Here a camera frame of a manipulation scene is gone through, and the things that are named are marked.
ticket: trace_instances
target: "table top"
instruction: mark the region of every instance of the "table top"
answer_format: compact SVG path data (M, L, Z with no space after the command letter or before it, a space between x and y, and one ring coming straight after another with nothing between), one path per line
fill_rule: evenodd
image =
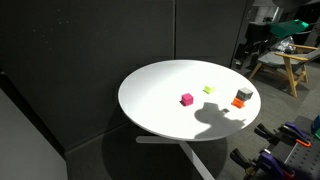
M205 93L205 86L216 87ZM241 88L253 92L243 108L231 103ZM193 104L183 106L183 94ZM144 66L121 84L119 103L141 128L170 139L208 141L227 137L248 126L260 111L257 89L237 72L198 60L169 60Z

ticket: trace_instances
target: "table base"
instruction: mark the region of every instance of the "table base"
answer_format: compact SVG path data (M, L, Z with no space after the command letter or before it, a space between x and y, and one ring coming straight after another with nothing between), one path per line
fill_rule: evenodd
M200 175L205 180L215 180L211 173L208 171L208 169L204 166L204 164L201 162L199 157L196 155L196 153L193 151L193 149L189 146L189 144L186 141L178 141L178 140L172 140L163 138L160 136L138 136L136 138L137 143L149 143L149 144L179 144L182 150L185 152L185 154L188 156L190 161L193 163L193 165L196 167Z

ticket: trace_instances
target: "black wall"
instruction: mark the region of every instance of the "black wall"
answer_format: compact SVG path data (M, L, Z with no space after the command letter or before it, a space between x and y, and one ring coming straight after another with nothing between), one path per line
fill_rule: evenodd
M125 121L111 117L137 68L175 55L229 66L245 4L2 1L0 68L69 150Z

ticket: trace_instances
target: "magenta cube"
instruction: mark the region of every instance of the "magenta cube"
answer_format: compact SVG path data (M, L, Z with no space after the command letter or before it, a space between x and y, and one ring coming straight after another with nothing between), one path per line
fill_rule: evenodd
M184 106L189 106L193 103L193 97L189 93L184 94L184 95L182 95L181 102Z

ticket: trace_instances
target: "floor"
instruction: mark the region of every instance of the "floor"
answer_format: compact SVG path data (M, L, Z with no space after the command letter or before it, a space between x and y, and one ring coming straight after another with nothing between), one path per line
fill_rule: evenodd
M245 157L256 158L259 151L269 145L265 139L253 132L259 123L272 130L287 121L311 121L319 114L320 63L309 63L307 70L309 83L302 83L297 87L298 98L288 94L288 83L268 73L259 73L252 80L260 93L262 105L256 120L227 138L190 143L216 179L243 179L244 169L229 158L229 153L238 148ZM244 69L240 73L248 77L246 72L249 70ZM115 116L125 118L120 107ZM178 145L135 142L136 136L146 134L149 133L127 120L127 123L112 132L67 152L69 180L202 179Z

